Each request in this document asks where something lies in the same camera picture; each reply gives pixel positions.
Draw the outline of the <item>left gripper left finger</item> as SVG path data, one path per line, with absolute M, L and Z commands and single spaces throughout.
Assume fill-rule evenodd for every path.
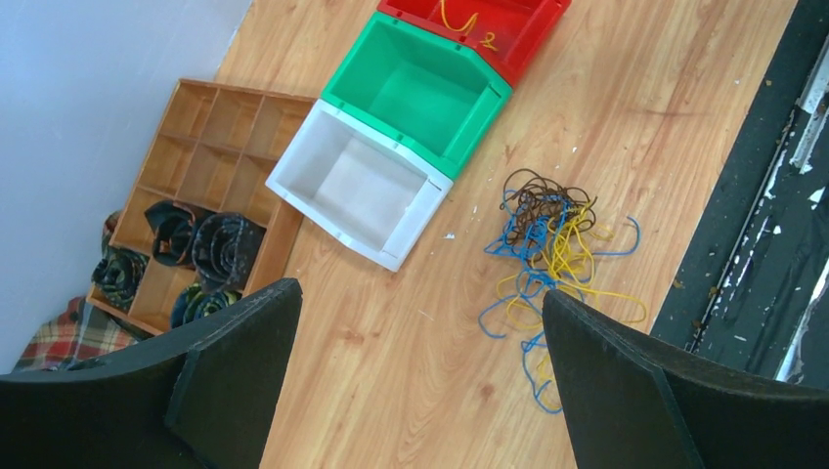
M 5 468 L 256 468 L 302 308 L 280 279 L 67 370 L 1 379 Z

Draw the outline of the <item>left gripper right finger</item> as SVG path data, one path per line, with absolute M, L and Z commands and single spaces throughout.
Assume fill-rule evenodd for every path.
M 543 325 L 581 468 L 824 468 L 828 394 L 700 358 L 559 290 Z

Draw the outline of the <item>plaid cloth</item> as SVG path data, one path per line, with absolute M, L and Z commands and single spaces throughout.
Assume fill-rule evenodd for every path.
M 106 218 L 102 228 L 102 254 L 114 234 L 121 212 Z M 136 344 L 138 336 L 118 320 L 100 311 L 85 310 L 85 300 L 76 297 L 66 310 L 43 323 L 34 333 L 13 367 L 14 372 L 59 371 Z

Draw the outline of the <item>wooden compartment tray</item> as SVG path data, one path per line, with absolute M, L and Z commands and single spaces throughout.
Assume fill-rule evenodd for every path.
M 265 231 L 240 293 L 284 276 L 303 216 L 266 179 L 311 110 L 314 98 L 182 78 L 160 119 L 111 245 L 151 255 L 144 212 L 162 200 L 238 212 Z

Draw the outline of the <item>white plastic bin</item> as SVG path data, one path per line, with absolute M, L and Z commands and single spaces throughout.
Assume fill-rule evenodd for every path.
M 344 246 L 397 272 L 453 181 L 404 144 L 316 100 L 266 179 Z

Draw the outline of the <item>green plastic bin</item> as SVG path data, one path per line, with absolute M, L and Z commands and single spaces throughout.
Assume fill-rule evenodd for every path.
M 321 93 L 452 180 L 511 96 L 471 48 L 380 12 Z

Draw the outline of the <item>red plastic bin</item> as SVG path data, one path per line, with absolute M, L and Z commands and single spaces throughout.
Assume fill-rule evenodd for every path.
M 475 51 L 516 87 L 570 0 L 382 0 L 376 9 Z

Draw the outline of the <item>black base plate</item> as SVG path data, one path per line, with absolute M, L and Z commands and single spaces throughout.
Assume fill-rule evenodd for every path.
M 828 5 L 800 1 L 651 335 L 758 376 L 828 385 Z

